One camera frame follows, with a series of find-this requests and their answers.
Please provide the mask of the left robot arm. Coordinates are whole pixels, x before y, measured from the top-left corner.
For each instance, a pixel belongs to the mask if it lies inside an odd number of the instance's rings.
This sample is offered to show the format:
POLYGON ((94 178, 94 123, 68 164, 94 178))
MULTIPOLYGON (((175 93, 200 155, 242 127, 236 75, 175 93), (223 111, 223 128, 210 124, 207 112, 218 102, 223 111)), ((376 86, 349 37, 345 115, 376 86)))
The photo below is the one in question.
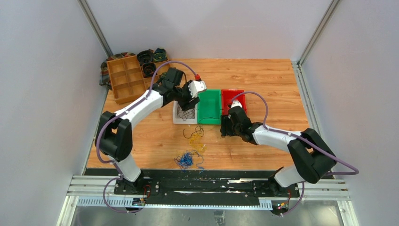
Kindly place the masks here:
POLYGON ((140 194, 144 189, 142 171, 131 156, 133 150, 133 130, 150 113, 176 101, 182 110, 195 107, 200 101, 199 94, 207 90, 199 75, 180 85, 183 71, 169 68, 166 75, 154 82, 145 93, 127 107, 114 113, 104 112, 100 117, 95 139, 98 158, 106 155, 126 180, 126 189, 132 194, 140 194))

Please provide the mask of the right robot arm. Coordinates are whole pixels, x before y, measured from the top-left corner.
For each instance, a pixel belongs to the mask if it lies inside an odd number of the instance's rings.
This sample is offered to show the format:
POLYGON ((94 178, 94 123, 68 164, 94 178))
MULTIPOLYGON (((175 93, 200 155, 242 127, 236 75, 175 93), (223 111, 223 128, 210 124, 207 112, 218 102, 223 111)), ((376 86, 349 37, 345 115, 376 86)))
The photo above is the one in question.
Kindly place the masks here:
POLYGON ((244 142, 272 146, 290 154, 293 165, 281 167, 268 179, 269 190, 275 196, 282 196, 292 184, 317 183, 337 163, 334 153, 314 129, 300 132, 264 126, 261 122, 252 122, 239 106, 221 116, 221 134, 238 136, 244 142))

